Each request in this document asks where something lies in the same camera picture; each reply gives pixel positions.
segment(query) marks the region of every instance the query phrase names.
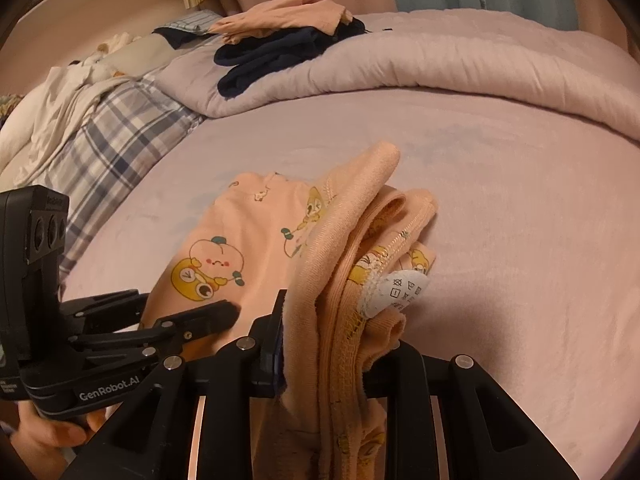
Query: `white tag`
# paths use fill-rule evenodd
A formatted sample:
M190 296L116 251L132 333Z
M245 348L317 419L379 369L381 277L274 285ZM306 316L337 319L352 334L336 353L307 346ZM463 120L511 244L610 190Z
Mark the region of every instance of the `white tag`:
M428 283L428 277L419 270L396 270L380 280L360 314L371 319L388 306L402 310L420 297Z

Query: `folded clothing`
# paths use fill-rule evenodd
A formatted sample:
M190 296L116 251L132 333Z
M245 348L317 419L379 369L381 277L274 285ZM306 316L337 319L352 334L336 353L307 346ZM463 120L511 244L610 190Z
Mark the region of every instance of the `folded clothing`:
M245 38L236 45L223 45L214 62L237 66L220 79L218 92L225 98L239 96L261 77L320 56L332 44L364 32L364 23L353 18L347 25L339 23L332 36L314 27L284 28L267 38Z
M265 38L281 28L315 27L332 36L339 23L348 24L353 15L334 0L270 0L247 12L217 21L210 32L224 34L223 43L236 44L244 38Z
M156 28L153 33L160 34L174 48L178 49L185 43L198 38L209 38L214 34L209 31L211 26L222 19L222 16L212 10L198 10L187 16L166 23Z
M366 400L362 371L393 348L404 328L401 310L411 301L389 284L399 280L417 297L433 262L416 240L435 200L425 190L385 185L398 160L393 145L379 142L315 183L240 174L149 295L143 326L211 301L239 307L231 330L186 346L191 359L248 334L287 289L287 386L278 398L252 404L257 479L310 478L310 463L318 464L316 478L354 480L356 470L357 478L373 478L385 413ZM332 464L341 474L330 474Z

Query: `mattress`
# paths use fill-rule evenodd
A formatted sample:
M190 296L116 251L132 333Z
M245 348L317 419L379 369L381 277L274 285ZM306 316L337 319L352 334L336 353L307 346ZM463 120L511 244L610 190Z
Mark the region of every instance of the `mattress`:
M404 339L473 356L582 480L600 480L640 418L640 151L608 128L487 96L382 89L279 102L201 124L104 225L65 299L149 291L234 176L312 179L385 139L391 184L438 199L438 259ZM245 333L244 315L234 335Z

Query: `camera lens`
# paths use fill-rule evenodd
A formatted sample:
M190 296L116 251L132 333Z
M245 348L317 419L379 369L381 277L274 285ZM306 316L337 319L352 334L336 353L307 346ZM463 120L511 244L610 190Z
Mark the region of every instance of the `camera lens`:
M56 241L56 236L58 235L58 224L56 222L56 217L52 216L49 219L49 228L47 229L47 242L49 242L49 247L53 245L53 242Z
M36 229L33 232L33 245L36 248L36 251L39 251L42 247L42 242L44 241L44 222L42 218L38 218L36 222Z
M58 226L58 238L62 240L65 237L65 219L60 219L60 225Z

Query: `folded pink clothing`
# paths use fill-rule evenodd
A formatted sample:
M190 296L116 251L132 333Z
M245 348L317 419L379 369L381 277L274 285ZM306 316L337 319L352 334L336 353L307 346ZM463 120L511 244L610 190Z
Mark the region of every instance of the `folded pink clothing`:
M372 478L385 412L365 398L362 373L398 341L434 259L417 237L435 200L385 185L398 160L379 142L312 184L239 175L149 296L145 326L215 300L238 306L231 330L188 344L191 359L246 335L287 289L287 387L252 404L257 479Z
M223 43L231 44L251 36L265 38L289 27L315 27L332 36L340 22L350 23L352 19L351 13L334 0L271 0L222 18L209 32L224 34Z

